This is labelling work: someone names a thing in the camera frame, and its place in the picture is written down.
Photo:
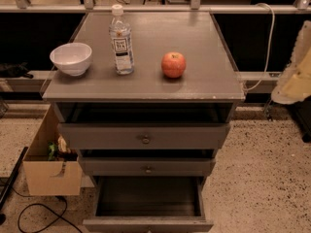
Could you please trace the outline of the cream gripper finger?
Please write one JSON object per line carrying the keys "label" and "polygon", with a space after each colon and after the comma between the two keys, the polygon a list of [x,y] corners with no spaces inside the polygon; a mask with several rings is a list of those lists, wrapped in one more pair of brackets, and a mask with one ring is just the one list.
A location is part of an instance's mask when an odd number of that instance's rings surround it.
{"label": "cream gripper finger", "polygon": [[311,95],[311,50],[298,63],[291,63],[282,73],[271,93],[273,102],[290,105]]}
{"label": "cream gripper finger", "polygon": [[291,56],[291,64],[296,67],[311,48],[311,21],[305,20],[299,30]]}

